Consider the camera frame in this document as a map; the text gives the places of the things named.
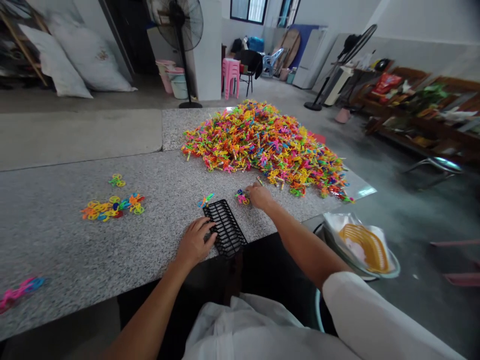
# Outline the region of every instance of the person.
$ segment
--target person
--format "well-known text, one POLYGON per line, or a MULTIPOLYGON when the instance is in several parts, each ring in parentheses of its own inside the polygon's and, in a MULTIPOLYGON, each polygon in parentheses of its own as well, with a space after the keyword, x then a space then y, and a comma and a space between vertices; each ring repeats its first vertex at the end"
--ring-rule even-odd
MULTIPOLYGON (((186 340, 184 359, 463 359, 383 299, 315 234, 283 209, 266 187, 246 189, 275 224, 283 246, 326 302, 337 333, 305 327, 283 305, 253 294, 230 306, 203 305, 186 340)), ((215 225, 193 221, 163 278, 105 351, 105 359, 156 359, 174 303, 192 268, 210 252, 215 225)))

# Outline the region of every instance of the hand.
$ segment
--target hand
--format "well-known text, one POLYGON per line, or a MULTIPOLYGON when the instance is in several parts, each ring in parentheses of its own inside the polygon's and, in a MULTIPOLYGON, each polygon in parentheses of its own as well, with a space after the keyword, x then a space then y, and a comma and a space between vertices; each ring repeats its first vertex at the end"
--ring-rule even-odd
POLYGON ((270 191, 256 181, 253 185, 247 186, 245 190, 249 192, 253 206, 260 210, 265 211, 270 206, 276 204, 270 191))
POLYGON ((210 220, 209 217, 201 217, 188 226, 176 253, 176 263, 187 266, 191 270, 207 257, 218 235, 214 232, 207 242, 204 242, 205 235, 215 226, 215 222, 207 223, 208 220, 210 220))

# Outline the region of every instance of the electric fan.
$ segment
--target electric fan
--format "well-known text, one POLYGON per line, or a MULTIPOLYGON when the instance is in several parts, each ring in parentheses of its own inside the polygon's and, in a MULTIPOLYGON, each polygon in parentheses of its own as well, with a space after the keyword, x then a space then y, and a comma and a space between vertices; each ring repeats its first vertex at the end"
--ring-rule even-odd
POLYGON ((374 34, 375 30, 377 30, 377 25, 372 25, 370 26, 367 31, 363 33, 362 36, 360 35, 350 35, 349 37, 346 38, 345 44, 343 45, 343 50, 338 55, 336 58, 336 62, 333 64, 330 72, 326 76, 325 82, 321 86, 320 91, 318 92, 318 95, 316 96, 316 99, 314 102, 306 102, 303 104, 304 107, 307 109, 313 110, 313 111, 320 111, 322 110, 322 103, 323 101, 320 101, 317 103, 317 101, 320 99, 322 96, 322 93, 324 92, 325 87, 330 81, 330 78, 332 77, 333 74, 335 74, 335 71, 348 63, 357 53, 360 51, 361 48, 364 47, 364 45, 367 43, 368 40, 372 37, 374 34))
POLYGON ((202 39, 204 18, 199 0, 151 0, 151 12, 158 30, 174 49, 180 51, 185 71, 188 102, 182 102, 180 109, 201 108, 192 102, 190 76, 187 70, 185 52, 193 50, 202 39))

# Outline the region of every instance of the blue plastic chair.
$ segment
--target blue plastic chair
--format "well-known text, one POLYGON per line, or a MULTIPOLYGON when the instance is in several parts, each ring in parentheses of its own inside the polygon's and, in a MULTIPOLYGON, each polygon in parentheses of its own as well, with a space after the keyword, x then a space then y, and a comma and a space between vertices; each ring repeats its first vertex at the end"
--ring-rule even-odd
POLYGON ((263 72, 262 75, 268 75, 269 77, 274 76, 274 66, 277 60, 279 59, 280 55, 284 52, 284 48, 277 50, 272 55, 266 55, 263 57, 263 72))

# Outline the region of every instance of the blue board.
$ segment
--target blue board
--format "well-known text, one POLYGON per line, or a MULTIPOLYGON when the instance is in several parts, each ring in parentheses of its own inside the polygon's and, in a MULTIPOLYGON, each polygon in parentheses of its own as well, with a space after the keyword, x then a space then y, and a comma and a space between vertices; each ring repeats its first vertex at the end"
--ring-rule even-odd
POLYGON ((290 29, 297 29, 300 33, 300 46, 298 47, 298 52, 296 53, 295 58, 293 59, 291 65, 289 66, 290 69, 294 67, 299 67, 300 59, 304 54, 305 47, 307 46, 307 42, 309 41, 310 33, 313 29, 319 29, 320 25, 300 25, 300 24, 293 24, 290 26, 290 29))

